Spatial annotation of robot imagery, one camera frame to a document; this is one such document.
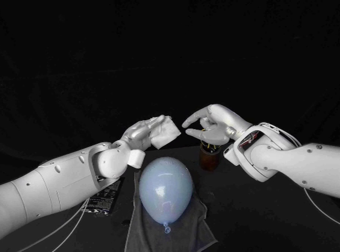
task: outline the wire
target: wire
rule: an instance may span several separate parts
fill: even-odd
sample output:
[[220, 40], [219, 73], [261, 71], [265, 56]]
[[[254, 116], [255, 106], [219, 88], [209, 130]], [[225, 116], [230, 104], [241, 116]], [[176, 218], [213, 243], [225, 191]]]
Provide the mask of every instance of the wire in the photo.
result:
[[[85, 213], [86, 206], [88, 206], [88, 199], [86, 199], [85, 209], [83, 209], [82, 214], [81, 214], [81, 218], [82, 218], [82, 215], [83, 215], [83, 213]], [[70, 234], [72, 234], [72, 232], [73, 232], [75, 228], [76, 228], [76, 227], [78, 227], [78, 225], [79, 225], [81, 218], [79, 218], [79, 220], [78, 220], [78, 223], [76, 223], [76, 225], [75, 225], [75, 227], [73, 227], [73, 229], [72, 229], [72, 231], [70, 231], [69, 235], [66, 236], [66, 239], [69, 238], [69, 236], [70, 236]], [[55, 252], [55, 251], [58, 250], [58, 248], [60, 247], [60, 245], [63, 244], [63, 242], [58, 245], [58, 247], [52, 250], [52, 252]]]
[[[297, 146], [297, 147], [301, 147], [301, 144], [300, 144], [298, 140], [295, 139], [295, 137], [294, 137], [291, 134], [288, 134], [284, 130], [281, 130], [281, 129], [278, 129], [278, 130], [279, 130], [279, 131], [285, 134], [285, 136], [292, 140], [295, 146]], [[305, 193], [305, 195], [307, 195], [307, 197], [308, 197], [308, 199], [310, 199], [313, 205], [316, 206], [316, 208], [317, 208], [318, 211], [321, 212], [321, 214], [323, 214], [333, 222], [336, 222], [336, 223], [340, 225], [340, 222], [336, 221], [336, 220], [323, 212], [323, 210], [320, 209], [320, 207], [316, 205], [316, 203], [314, 203], [314, 201], [313, 201], [313, 199], [311, 199], [311, 197], [310, 197], [310, 195], [308, 195], [308, 192], [307, 192], [307, 189], [305, 189], [305, 188], [304, 188], [304, 193]]]
[[47, 239], [47, 238], [63, 228], [63, 226], [69, 223], [69, 221], [73, 219], [73, 217], [75, 217], [76, 214], [79, 213], [82, 207], [85, 206], [85, 208], [86, 208], [88, 200], [89, 200], [89, 198], [85, 200], [85, 202], [83, 202], [83, 204], [82, 204], [79, 210], [78, 210], [76, 213], [73, 214], [72, 218], [62, 224], [62, 226], [60, 226], [50, 234], [47, 234], [39, 241], [36, 241], [34, 243], [32, 243], [29, 246], [26, 246], [26, 247], [24, 247], [23, 249], [20, 249], [17, 252], [21, 252], [21, 251], [24, 251], [26, 249], [29, 249], [30, 247], [33, 247], [39, 242], [42, 242], [45, 239]]

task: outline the brown bottle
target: brown bottle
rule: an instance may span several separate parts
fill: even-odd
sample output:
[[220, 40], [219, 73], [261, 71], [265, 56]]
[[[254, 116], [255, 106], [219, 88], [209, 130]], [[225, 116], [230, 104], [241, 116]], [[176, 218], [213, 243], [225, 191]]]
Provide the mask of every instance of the brown bottle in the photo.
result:
[[218, 146], [215, 150], [213, 149], [210, 150], [203, 146], [203, 143], [200, 143], [199, 164], [202, 169], [212, 172], [219, 165], [219, 157], [220, 157], [220, 146]]

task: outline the tissue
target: tissue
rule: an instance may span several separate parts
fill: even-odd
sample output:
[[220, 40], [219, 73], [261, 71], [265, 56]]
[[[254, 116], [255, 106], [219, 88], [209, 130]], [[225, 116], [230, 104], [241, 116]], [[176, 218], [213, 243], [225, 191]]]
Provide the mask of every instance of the tissue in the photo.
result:
[[151, 145], [160, 149], [167, 143], [170, 143], [180, 135], [180, 131], [171, 121], [171, 117], [167, 116], [161, 124], [151, 130], [150, 139]]

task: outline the gray towel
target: gray towel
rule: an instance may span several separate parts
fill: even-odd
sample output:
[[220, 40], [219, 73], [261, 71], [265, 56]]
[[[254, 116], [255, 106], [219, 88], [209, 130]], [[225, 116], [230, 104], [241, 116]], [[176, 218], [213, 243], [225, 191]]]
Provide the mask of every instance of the gray towel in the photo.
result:
[[200, 252], [218, 242], [205, 222], [206, 206], [200, 202], [196, 192], [190, 198], [187, 208], [174, 223], [169, 226], [171, 232], [164, 233], [164, 226], [150, 217], [140, 199], [138, 184], [141, 171], [134, 173], [134, 212], [125, 242], [125, 252]]

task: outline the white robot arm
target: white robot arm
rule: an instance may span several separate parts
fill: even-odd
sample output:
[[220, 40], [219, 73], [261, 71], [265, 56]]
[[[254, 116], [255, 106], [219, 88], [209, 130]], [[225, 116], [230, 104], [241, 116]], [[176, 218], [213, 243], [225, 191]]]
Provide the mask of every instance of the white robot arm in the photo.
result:
[[[219, 104], [200, 109], [183, 123], [186, 128], [196, 120], [206, 131], [186, 130], [186, 134], [209, 144], [222, 145], [232, 138], [225, 158], [241, 165], [246, 174], [259, 182], [282, 172], [305, 189], [340, 198], [340, 147], [310, 143], [304, 146], [281, 136], [282, 130], [268, 123], [252, 125]], [[264, 136], [245, 150], [243, 144], [255, 135]]]
[[161, 115], [140, 121], [112, 144], [98, 143], [52, 159], [0, 185], [0, 239], [29, 222], [81, 204], [120, 179], [127, 165], [141, 167], [148, 135], [163, 120]]

